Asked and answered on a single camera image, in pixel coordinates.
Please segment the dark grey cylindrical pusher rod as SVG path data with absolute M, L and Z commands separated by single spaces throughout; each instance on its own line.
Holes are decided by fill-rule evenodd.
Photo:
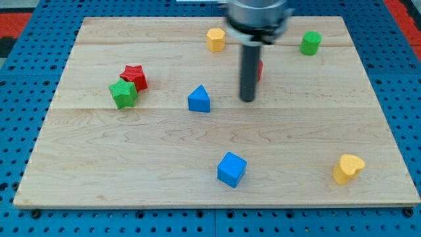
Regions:
M 239 97 L 244 102 L 255 99 L 261 46 L 241 46 Z

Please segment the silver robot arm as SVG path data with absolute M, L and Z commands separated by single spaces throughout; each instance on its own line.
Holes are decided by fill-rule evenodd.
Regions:
M 294 10 L 287 0 L 229 0 L 226 2 L 227 31 L 240 43 L 239 98 L 255 99 L 260 51 L 272 45 L 287 29 Z

